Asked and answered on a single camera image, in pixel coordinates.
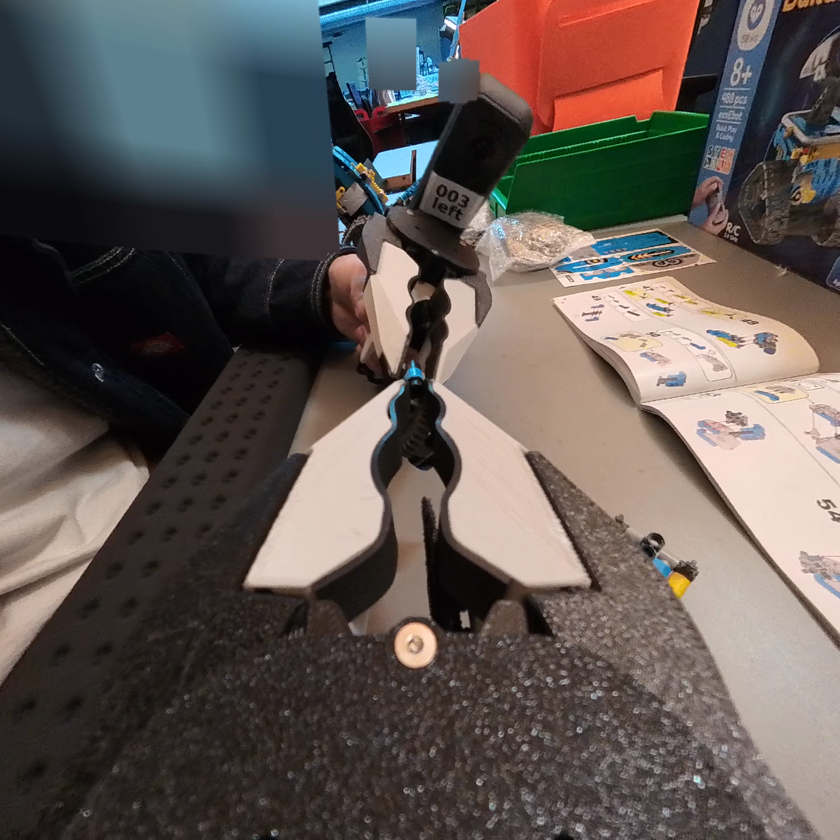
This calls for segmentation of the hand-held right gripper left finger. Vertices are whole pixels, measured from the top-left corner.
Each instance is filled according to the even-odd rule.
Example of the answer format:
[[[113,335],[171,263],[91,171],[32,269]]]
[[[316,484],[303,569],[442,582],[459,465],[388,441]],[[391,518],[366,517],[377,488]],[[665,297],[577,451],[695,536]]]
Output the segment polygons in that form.
[[[388,452],[398,382],[313,444],[245,577],[247,591],[311,599],[373,560],[392,530]]]

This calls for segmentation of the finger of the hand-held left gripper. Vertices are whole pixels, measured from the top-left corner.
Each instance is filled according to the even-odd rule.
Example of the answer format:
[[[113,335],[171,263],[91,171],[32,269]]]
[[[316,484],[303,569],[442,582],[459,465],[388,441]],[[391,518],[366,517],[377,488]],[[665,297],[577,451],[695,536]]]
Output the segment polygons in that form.
[[[423,302],[417,359],[426,378],[446,384],[475,340],[477,293],[466,279],[447,278]]]
[[[419,266],[402,248],[388,242],[381,247],[376,269],[364,288],[363,303],[369,332],[361,349],[361,362],[392,382],[402,377],[412,336],[412,288]]]

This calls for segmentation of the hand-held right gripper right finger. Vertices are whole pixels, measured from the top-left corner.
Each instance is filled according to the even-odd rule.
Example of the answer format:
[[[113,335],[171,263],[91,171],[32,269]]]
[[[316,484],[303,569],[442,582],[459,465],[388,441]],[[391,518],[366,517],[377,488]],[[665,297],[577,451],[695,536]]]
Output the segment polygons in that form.
[[[590,590],[592,575],[525,447],[437,382],[434,406],[434,468],[444,485],[436,586],[477,617],[504,598]]]

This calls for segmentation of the black blue brick assembly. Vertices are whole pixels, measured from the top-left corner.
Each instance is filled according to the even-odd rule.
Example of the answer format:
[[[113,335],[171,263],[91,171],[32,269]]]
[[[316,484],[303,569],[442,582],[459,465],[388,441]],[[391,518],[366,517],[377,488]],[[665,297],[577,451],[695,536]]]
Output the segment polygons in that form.
[[[418,363],[411,362],[389,411],[395,421],[399,454],[418,469],[429,470],[436,465],[442,446],[437,429],[442,410],[434,384],[426,378]]]

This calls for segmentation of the yellow blue brick assembly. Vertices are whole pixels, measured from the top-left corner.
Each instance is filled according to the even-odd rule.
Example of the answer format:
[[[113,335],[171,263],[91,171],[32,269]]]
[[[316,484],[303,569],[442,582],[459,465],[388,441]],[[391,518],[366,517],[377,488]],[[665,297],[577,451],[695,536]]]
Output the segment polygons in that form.
[[[645,535],[640,541],[640,548],[651,560],[657,572],[665,578],[675,597],[681,599],[697,579],[699,574],[697,564],[667,557],[665,539],[656,532]]]

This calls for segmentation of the grey desk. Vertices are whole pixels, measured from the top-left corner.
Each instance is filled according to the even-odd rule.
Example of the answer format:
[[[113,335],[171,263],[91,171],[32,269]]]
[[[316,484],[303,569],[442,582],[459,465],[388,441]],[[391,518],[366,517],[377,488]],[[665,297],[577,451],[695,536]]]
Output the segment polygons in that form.
[[[716,260],[674,277],[719,304],[783,322],[807,339],[821,371],[838,372],[838,294],[691,226],[661,228]],[[838,647],[732,517],[672,428],[640,411],[613,368],[555,311],[566,289],[544,270],[507,273],[490,314],[447,386],[522,445],[541,452],[611,515],[656,531],[699,566],[681,600],[773,774],[822,838],[838,838]],[[292,452],[305,451],[375,393],[354,351],[334,346],[312,387]],[[390,485],[400,546],[391,589],[351,625],[357,634],[427,616],[421,498],[434,474],[405,466]]]

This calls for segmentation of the person's left hand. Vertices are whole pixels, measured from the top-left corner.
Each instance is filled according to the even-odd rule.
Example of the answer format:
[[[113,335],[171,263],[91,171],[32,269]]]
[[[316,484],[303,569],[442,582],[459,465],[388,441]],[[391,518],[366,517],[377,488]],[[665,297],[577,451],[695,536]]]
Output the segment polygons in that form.
[[[336,257],[329,265],[324,303],[336,331],[362,350],[370,335],[364,304],[367,269],[354,251]]]

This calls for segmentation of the clear plastic bag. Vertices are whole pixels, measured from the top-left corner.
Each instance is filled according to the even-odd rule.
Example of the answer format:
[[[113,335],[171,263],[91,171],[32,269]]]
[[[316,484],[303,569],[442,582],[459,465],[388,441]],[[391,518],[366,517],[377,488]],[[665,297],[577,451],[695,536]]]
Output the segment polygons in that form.
[[[492,283],[509,271],[521,274],[551,268],[595,242],[591,233],[567,224],[561,215],[526,211],[493,217],[488,204],[461,239],[486,258]]]

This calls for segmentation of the blue toy robot model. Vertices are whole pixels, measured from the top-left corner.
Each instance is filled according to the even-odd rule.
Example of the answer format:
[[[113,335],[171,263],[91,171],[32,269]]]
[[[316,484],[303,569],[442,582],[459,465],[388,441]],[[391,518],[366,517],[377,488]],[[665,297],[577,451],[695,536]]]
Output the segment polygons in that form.
[[[338,145],[332,147],[338,219],[345,228],[363,217],[387,212],[388,195],[370,162],[357,162]]]

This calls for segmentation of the black perforated mat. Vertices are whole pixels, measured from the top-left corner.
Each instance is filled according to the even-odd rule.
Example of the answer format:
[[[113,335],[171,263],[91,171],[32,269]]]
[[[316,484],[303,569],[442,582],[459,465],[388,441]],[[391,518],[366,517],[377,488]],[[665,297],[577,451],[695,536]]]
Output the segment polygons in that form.
[[[291,449],[321,351],[238,350],[2,686],[2,812],[81,750],[148,602]]]

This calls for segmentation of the green plastic bin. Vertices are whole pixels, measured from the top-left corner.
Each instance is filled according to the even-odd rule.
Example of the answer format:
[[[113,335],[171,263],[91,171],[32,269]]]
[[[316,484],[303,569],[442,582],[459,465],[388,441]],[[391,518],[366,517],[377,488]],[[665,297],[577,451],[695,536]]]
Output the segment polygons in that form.
[[[534,135],[490,195],[490,210],[559,215],[583,230],[687,215],[709,120],[656,111]]]

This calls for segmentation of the blue white leaflet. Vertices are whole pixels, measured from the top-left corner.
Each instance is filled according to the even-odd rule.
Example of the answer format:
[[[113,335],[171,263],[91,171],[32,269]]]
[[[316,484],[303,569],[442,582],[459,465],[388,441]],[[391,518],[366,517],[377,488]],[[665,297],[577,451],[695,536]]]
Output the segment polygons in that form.
[[[609,280],[627,283],[636,277],[714,263],[664,230],[651,228],[597,239],[550,270],[563,287],[570,288]]]

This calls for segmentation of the building instruction booklet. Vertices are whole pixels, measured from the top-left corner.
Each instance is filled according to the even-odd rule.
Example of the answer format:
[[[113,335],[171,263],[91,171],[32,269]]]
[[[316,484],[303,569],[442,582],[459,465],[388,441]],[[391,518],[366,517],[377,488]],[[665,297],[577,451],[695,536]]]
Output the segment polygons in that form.
[[[782,322],[671,276],[553,305],[686,444],[742,527],[838,639],[839,376]]]

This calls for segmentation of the white shirt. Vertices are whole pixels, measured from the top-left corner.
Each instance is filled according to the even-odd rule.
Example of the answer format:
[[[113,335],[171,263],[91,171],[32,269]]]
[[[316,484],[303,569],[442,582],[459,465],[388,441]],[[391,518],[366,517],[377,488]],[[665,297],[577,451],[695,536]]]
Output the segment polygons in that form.
[[[149,475],[140,451],[107,421],[2,368],[2,681]]]

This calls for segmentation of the dark blue toy set box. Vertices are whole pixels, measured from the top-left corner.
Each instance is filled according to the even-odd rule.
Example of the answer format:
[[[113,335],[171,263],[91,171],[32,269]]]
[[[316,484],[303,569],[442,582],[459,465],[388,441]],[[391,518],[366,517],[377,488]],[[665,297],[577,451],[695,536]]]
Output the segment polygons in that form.
[[[686,67],[714,76],[688,220],[839,290],[839,2],[715,2]]]

